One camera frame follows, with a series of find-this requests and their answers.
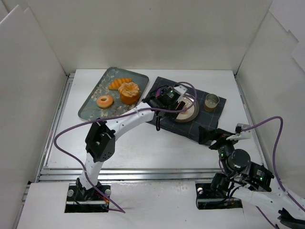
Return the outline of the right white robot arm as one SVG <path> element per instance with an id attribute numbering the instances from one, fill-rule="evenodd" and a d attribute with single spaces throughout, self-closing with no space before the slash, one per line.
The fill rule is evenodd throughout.
<path id="1" fill-rule="evenodd" d="M 238 124 L 235 133 L 220 128 L 199 127 L 199 144 L 210 144 L 218 152 L 222 173 L 216 173 L 208 185 L 197 185 L 196 204 L 199 209 L 222 209 L 248 202 L 259 209 L 278 213 L 280 223 L 291 229 L 305 227 L 305 200 L 275 179 L 264 165 L 251 161 L 250 155 L 234 145 L 251 137 L 248 126 Z"/>

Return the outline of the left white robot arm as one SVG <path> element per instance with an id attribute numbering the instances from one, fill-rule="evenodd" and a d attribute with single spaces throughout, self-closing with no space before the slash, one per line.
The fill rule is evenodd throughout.
<path id="1" fill-rule="evenodd" d="M 113 156 L 116 140 L 138 125 L 153 120 L 155 115 L 176 118 L 177 111 L 183 109 L 181 98 L 186 92 L 187 88 L 183 85 L 168 86 L 161 89 L 158 96 L 142 99 L 135 108 L 116 119 L 93 123 L 85 138 L 85 169 L 77 179 L 81 192 L 98 186 L 99 172 L 103 163 Z"/>

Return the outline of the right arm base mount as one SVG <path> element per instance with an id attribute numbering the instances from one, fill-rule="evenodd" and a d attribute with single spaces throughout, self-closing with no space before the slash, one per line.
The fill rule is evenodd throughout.
<path id="1" fill-rule="evenodd" d="M 211 183 L 196 183 L 196 207 L 199 210 L 243 208 L 242 202 L 236 198 L 226 198 L 226 195 L 211 190 Z"/>

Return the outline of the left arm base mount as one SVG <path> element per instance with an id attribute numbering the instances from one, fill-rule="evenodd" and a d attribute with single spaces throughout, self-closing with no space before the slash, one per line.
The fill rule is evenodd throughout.
<path id="1" fill-rule="evenodd" d="M 108 213 L 109 201 L 94 188 L 69 185 L 64 213 Z"/>

